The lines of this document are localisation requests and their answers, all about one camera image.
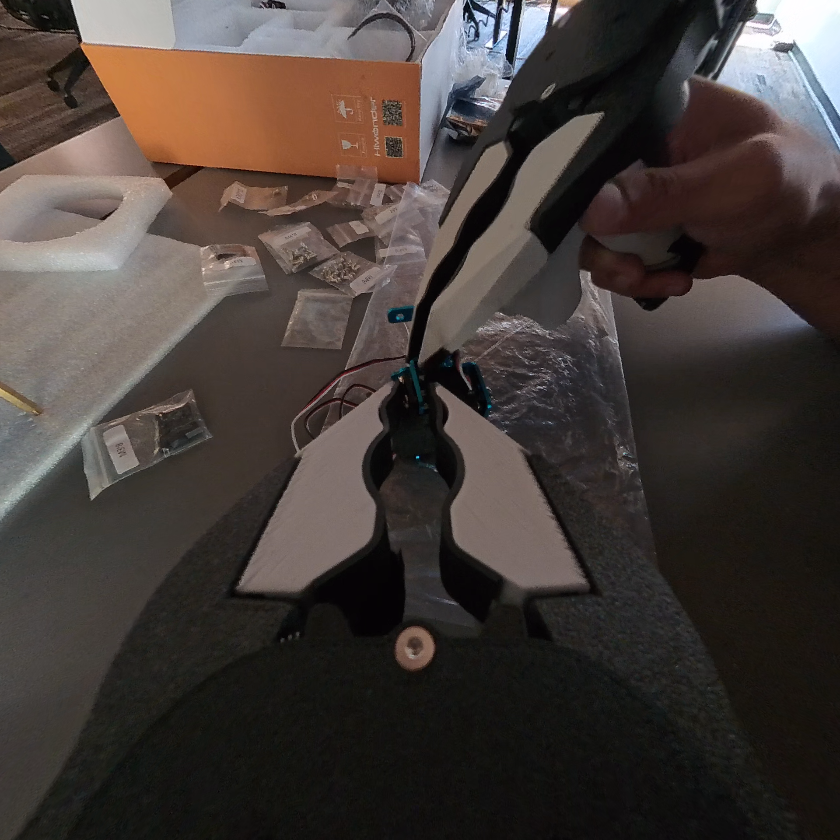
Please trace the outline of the orange cardboard box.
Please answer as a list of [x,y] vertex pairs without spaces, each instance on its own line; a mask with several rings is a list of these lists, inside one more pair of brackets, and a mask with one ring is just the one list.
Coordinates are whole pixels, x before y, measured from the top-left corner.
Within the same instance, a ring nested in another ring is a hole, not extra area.
[[174,48],[169,1],[74,1],[82,47],[152,161],[331,175],[371,165],[413,182],[453,85],[452,2],[418,60],[261,56]]

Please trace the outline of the person's right hand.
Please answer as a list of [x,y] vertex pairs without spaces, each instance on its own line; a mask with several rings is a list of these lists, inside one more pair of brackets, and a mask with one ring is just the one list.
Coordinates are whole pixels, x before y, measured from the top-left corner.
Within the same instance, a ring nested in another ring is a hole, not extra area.
[[[838,342],[838,152],[760,100],[694,77],[666,161],[626,170],[589,205],[580,266],[593,283],[675,298],[694,279],[742,277]],[[596,240],[673,227],[704,249],[693,270],[653,272]]]

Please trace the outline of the white foam box insert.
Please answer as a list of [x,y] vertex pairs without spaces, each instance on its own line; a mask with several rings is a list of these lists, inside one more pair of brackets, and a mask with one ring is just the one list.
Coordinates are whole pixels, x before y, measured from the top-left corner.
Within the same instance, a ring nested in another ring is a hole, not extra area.
[[261,56],[418,60],[452,2],[173,1],[174,48]]

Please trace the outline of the pile of small screw bags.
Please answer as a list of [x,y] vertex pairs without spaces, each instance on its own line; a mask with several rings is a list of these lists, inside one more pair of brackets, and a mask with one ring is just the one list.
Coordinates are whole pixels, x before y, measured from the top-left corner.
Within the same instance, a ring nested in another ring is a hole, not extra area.
[[297,294],[281,344],[340,350],[353,300],[389,287],[413,294],[448,189],[435,180],[387,185],[374,167],[340,164],[336,183],[287,201],[288,188],[230,184],[220,209],[238,207],[280,224],[259,234],[267,255],[291,277],[320,283]]

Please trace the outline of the dark packet of parts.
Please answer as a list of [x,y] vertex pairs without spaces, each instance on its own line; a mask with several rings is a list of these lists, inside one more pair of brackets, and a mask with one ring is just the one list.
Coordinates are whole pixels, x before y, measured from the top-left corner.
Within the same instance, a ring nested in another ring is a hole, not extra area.
[[439,128],[457,142],[473,143],[501,107],[502,98],[479,94],[487,77],[473,76],[454,83]]

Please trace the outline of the white foam frame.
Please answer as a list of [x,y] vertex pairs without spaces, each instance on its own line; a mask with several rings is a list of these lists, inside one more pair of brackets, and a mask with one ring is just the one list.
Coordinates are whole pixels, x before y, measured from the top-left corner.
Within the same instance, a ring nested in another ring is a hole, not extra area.
[[[1,269],[24,272],[117,270],[172,197],[151,176],[23,175],[1,194]],[[78,233],[40,240],[17,236],[69,200],[115,200],[105,220]]]

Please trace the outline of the white foam sheet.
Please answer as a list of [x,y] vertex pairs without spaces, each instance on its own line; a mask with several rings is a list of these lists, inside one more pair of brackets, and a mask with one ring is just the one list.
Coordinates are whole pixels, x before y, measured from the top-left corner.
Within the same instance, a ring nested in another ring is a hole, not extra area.
[[2,401],[2,518],[216,302],[200,248],[155,235],[112,271],[2,272],[2,383],[42,410]]

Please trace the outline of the large clear plastic bag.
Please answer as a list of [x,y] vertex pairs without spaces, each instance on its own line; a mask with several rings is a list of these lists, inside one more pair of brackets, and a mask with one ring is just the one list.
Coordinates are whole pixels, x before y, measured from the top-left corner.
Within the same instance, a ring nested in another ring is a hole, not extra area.
[[[589,280],[571,318],[546,329],[498,314],[465,348],[489,387],[490,420],[546,461],[655,568],[613,305]],[[438,569],[447,486],[433,457],[396,455],[381,493],[388,537],[402,555],[403,617],[470,634],[476,621],[453,601]]]

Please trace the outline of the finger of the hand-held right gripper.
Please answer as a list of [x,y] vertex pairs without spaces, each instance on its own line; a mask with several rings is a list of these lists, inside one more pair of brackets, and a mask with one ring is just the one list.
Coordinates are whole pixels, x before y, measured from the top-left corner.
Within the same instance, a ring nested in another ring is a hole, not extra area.
[[418,351],[421,361],[457,350],[490,315],[507,305],[548,263],[550,252],[530,222],[603,112],[572,118],[540,142],[515,174],[507,198],[486,231],[468,248],[434,300]]
[[471,167],[458,173],[460,187],[453,190],[428,257],[417,298],[406,357],[420,361],[421,345],[430,308],[466,257],[468,248],[483,234],[507,198],[517,173],[516,154],[509,142],[499,140],[475,147]]

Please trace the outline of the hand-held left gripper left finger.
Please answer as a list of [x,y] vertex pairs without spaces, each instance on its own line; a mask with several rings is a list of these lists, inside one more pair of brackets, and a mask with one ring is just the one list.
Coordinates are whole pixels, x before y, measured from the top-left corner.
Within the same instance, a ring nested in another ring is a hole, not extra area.
[[380,489],[393,467],[384,385],[306,445],[236,586],[308,596],[339,572],[390,554]]

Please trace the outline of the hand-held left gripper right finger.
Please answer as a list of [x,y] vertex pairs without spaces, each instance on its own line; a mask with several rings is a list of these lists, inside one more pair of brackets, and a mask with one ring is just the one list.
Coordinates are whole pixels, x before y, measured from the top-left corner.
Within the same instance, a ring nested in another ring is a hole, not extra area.
[[448,537],[458,556],[488,573],[492,597],[590,592],[590,582],[527,452],[441,385],[441,440],[455,451]]

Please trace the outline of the black table leg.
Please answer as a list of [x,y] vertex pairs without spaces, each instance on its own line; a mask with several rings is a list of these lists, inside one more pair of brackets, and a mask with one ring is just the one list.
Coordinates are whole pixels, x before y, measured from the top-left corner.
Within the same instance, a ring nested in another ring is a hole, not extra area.
[[507,31],[507,41],[505,46],[505,60],[507,62],[507,65],[509,66],[507,68],[508,72],[505,78],[509,80],[512,79],[517,61],[524,1],[510,1],[510,5],[511,13],[509,18],[509,27]]

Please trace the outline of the clear bag with black parts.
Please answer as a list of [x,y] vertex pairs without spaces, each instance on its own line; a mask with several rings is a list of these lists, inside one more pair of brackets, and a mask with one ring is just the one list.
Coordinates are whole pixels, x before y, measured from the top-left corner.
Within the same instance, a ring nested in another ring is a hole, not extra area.
[[211,437],[192,390],[94,426],[81,439],[89,498]]

